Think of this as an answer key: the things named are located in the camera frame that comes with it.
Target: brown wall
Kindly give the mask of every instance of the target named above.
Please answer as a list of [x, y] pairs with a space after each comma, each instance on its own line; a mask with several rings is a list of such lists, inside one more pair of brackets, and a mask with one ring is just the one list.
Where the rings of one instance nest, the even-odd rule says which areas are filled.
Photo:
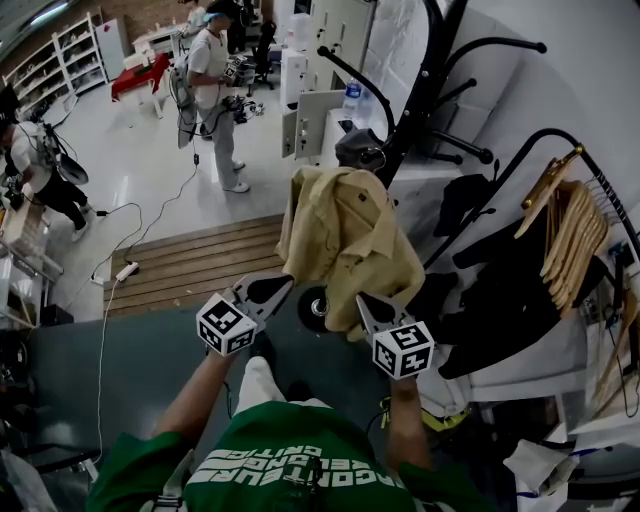
[[187, 20], [189, 7], [179, 4], [177, 0], [81, 0], [56, 19], [47, 23], [40, 30], [22, 41], [20, 45], [0, 62], [0, 76], [10, 73], [18, 64], [51, 39], [51, 34], [61, 32], [65, 25], [73, 25], [87, 14], [98, 12], [102, 8], [104, 21], [121, 17], [124, 19], [129, 42], [155, 30], [155, 24], [170, 25], [175, 16], [178, 23]]

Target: black pants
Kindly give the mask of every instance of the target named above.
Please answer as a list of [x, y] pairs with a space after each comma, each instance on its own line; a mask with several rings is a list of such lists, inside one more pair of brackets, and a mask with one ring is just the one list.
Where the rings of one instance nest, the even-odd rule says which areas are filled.
[[73, 221], [76, 230], [82, 229], [86, 225], [87, 221], [84, 220], [75, 203], [85, 206], [87, 204], [87, 196], [73, 183], [63, 180], [56, 171], [51, 173], [49, 182], [35, 196], [38, 201], [52, 210], [69, 217]]

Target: white t-shirt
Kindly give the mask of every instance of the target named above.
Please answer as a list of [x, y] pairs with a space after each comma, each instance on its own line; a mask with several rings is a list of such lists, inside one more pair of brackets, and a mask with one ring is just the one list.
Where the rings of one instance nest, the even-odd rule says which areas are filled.
[[196, 31], [204, 27], [204, 15], [207, 13], [204, 7], [198, 6], [195, 9], [189, 11], [189, 17], [187, 18], [187, 33], [194, 34]]
[[[224, 34], [220, 34], [218, 39], [207, 29], [203, 29], [191, 43], [189, 71], [221, 77], [227, 67], [228, 58], [227, 38]], [[224, 94], [219, 85], [201, 85], [195, 87], [195, 97], [200, 108], [213, 108], [224, 98]]]
[[29, 186], [34, 193], [40, 192], [49, 183], [51, 169], [39, 164], [38, 143], [36, 134], [38, 127], [33, 123], [20, 123], [13, 132], [11, 141], [11, 159], [20, 173], [31, 167], [33, 177]]

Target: gray pants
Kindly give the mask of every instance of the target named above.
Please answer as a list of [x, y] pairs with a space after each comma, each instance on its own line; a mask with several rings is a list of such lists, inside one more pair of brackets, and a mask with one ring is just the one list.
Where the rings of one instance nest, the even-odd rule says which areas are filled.
[[213, 152], [216, 155], [220, 186], [230, 189], [238, 184], [238, 176], [233, 172], [233, 113], [222, 113], [224, 111], [223, 105], [207, 109], [198, 107], [207, 133], [211, 133], [213, 137]]

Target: wooden platform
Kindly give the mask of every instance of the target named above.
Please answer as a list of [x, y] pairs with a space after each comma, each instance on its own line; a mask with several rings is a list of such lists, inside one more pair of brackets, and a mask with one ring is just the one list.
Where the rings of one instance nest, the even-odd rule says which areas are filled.
[[[279, 271], [275, 254], [282, 216], [238, 222], [135, 246], [128, 254], [138, 274], [118, 284], [109, 316], [128, 316], [205, 303], [242, 276]], [[106, 309], [125, 249], [113, 255], [111, 281], [104, 285]]]

